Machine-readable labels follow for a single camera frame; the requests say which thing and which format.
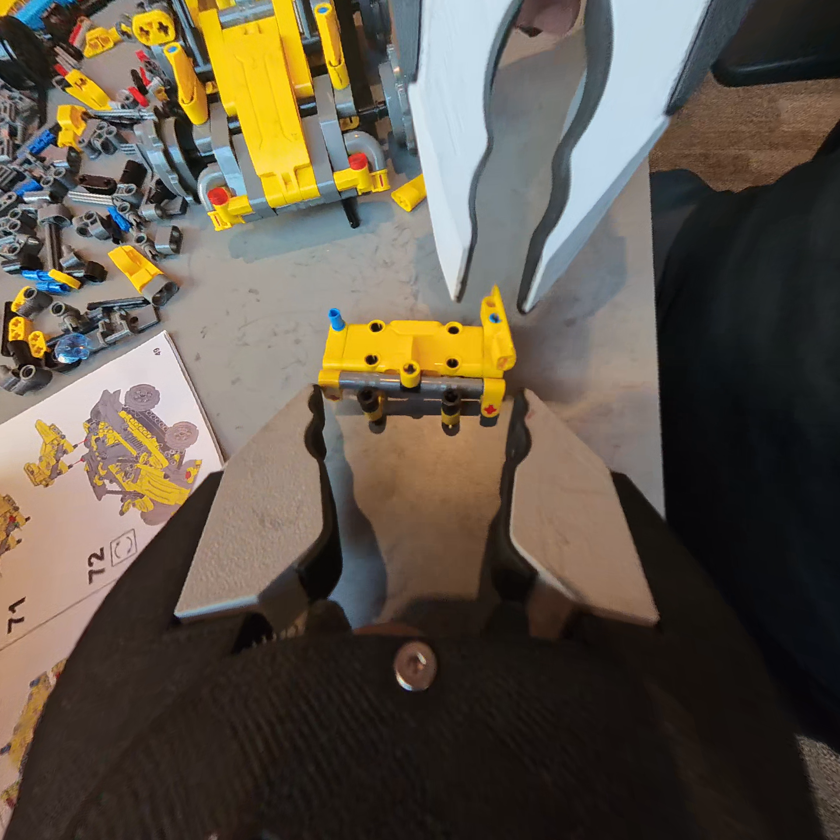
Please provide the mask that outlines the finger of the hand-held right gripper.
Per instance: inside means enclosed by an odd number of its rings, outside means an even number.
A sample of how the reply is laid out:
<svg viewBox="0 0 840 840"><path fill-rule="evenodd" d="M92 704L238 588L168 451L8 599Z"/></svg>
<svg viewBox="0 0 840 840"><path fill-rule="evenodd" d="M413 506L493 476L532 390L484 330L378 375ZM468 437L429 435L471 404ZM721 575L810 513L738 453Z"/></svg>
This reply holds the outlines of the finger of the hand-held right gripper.
<svg viewBox="0 0 840 840"><path fill-rule="evenodd" d="M476 195L492 149L492 83L521 5L421 2L408 98L437 257L455 302L465 294L476 248Z"/></svg>
<svg viewBox="0 0 840 840"><path fill-rule="evenodd" d="M518 309L569 268L667 125L666 109L707 13L701 1L586 2L585 68L553 155Z"/></svg>

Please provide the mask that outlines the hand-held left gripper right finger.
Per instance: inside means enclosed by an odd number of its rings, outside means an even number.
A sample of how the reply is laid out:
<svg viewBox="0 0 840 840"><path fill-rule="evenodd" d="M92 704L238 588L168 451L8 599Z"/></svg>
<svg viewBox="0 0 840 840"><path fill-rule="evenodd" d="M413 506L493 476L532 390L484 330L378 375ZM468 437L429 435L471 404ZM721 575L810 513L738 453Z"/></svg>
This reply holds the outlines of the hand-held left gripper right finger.
<svg viewBox="0 0 840 840"><path fill-rule="evenodd" d="M541 610L560 636L581 616L659 623L613 473L533 391L513 399L485 560L497 604L483 635L539 637Z"/></svg>

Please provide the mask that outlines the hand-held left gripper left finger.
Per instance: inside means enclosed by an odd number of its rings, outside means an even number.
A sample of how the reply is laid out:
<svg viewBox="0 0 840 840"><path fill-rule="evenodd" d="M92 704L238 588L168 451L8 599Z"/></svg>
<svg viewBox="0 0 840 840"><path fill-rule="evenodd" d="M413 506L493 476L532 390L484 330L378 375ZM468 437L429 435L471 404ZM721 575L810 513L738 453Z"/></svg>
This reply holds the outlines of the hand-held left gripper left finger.
<svg viewBox="0 0 840 840"><path fill-rule="evenodd" d="M227 463L174 615L260 614L277 635L340 580L320 388L308 385Z"/></svg>

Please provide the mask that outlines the yellow brick vehicle model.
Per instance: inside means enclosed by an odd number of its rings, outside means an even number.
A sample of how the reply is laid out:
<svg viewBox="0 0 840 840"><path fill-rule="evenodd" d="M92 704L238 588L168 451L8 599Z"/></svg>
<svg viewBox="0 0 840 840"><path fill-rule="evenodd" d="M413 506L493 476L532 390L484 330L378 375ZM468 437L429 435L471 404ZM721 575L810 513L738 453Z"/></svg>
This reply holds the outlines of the yellow brick vehicle model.
<svg viewBox="0 0 840 840"><path fill-rule="evenodd" d="M390 191L386 153L417 154L401 13L419 2L138 2L152 59L133 135L163 185L216 230Z"/></svg>

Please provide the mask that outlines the small yellow brick assembly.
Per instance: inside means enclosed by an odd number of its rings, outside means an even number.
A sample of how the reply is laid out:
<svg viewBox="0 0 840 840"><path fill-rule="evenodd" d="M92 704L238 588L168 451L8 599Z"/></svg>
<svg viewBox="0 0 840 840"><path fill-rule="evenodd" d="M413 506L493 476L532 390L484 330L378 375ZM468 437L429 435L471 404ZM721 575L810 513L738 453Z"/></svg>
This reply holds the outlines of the small yellow brick assembly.
<svg viewBox="0 0 840 840"><path fill-rule="evenodd" d="M335 402L352 395L371 428L385 425L390 400L414 403L415 414L426 403L437 405L447 435L457 434L467 411L484 427L497 424L507 384L505 374L480 376L480 320L351 323L331 308L328 321L318 386Z"/></svg>

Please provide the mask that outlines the person's right hand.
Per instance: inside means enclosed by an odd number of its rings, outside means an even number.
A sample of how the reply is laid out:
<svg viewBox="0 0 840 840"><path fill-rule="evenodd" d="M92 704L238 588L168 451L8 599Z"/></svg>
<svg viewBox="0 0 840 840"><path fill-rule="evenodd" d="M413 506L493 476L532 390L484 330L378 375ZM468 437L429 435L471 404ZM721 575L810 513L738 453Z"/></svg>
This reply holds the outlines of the person's right hand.
<svg viewBox="0 0 840 840"><path fill-rule="evenodd" d="M584 1L523 1L516 28L529 37L549 33L564 37L577 25Z"/></svg>

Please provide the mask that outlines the instruction booklet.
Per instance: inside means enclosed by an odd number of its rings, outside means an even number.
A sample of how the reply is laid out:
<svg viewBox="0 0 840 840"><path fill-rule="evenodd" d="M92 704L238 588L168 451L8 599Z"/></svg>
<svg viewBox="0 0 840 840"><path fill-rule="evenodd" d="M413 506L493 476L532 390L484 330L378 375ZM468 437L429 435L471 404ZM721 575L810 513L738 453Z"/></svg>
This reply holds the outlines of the instruction booklet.
<svg viewBox="0 0 840 840"><path fill-rule="evenodd" d="M38 719L121 574L222 453L159 332L2 424L2 834Z"/></svg>

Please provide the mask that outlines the person's dark clothing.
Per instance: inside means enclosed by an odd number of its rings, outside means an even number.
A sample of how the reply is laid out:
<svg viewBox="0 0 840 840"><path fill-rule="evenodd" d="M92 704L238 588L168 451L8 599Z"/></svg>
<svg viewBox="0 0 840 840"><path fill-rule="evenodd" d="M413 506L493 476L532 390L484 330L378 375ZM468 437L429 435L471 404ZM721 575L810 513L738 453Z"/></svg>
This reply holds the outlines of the person's dark clothing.
<svg viewBox="0 0 840 840"><path fill-rule="evenodd" d="M835 752L838 131L768 185L649 180L666 519Z"/></svg>

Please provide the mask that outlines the pile of grey brick pieces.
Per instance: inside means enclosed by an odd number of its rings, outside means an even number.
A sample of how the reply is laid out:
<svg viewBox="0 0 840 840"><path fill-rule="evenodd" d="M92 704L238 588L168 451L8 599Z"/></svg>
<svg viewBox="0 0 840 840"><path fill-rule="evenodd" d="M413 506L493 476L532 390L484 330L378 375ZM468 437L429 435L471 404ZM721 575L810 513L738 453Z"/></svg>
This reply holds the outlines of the pile of grey brick pieces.
<svg viewBox="0 0 840 840"><path fill-rule="evenodd" d="M187 200L163 185L133 135L152 62L130 31L137 8L100 26L91 15L107 5L53 3L31 21L50 53L46 94L2 82L2 278L24 283L2 301L3 392L38 392L155 329L164 306L142 298L109 251L132 246L160 268L182 249L172 219ZM66 93L68 70L95 81L112 110L89 111Z"/></svg>

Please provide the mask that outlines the black wheel tyre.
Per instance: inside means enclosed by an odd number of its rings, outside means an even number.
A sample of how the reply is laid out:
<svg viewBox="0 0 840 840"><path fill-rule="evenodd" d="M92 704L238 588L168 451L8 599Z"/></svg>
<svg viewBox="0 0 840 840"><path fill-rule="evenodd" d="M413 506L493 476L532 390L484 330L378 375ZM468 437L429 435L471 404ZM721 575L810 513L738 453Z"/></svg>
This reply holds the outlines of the black wheel tyre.
<svg viewBox="0 0 840 840"><path fill-rule="evenodd" d="M46 94L53 76L45 42L25 23L1 16L1 79L23 92Z"/></svg>

